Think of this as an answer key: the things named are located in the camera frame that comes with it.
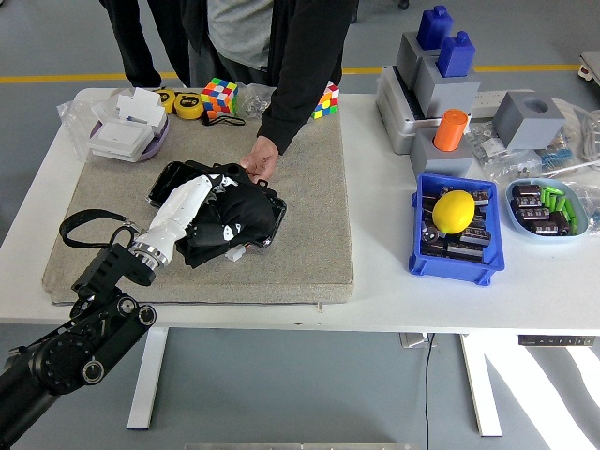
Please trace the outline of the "person's hand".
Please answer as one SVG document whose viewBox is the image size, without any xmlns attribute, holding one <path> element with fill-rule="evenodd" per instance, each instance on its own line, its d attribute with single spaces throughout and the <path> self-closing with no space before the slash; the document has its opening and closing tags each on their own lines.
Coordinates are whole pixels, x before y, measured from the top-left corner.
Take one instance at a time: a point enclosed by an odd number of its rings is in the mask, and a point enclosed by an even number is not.
<svg viewBox="0 0 600 450">
<path fill-rule="evenodd" d="M 268 138 L 258 136 L 250 152 L 239 162 L 249 179 L 258 183 L 268 181 L 273 175 L 279 158 L 278 148 Z"/>
</svg>

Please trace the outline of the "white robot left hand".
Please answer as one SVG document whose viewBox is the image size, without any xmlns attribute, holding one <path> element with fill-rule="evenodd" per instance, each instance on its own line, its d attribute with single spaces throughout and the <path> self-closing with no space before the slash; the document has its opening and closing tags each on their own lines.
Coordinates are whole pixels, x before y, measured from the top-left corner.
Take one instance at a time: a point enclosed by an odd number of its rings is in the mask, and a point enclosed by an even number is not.
<svg viewBox="0 0 600 450">
<path fill-rule="evenodd" d="M 186 228 L 197 215 L 208 194 L 223 182 L 222 175 L 201 175 L 175 188 L 167 201 L 158 209 L 149 230 L 141 242 L 159 248 L 173 244 L 186 234 Z"/>
</svg>

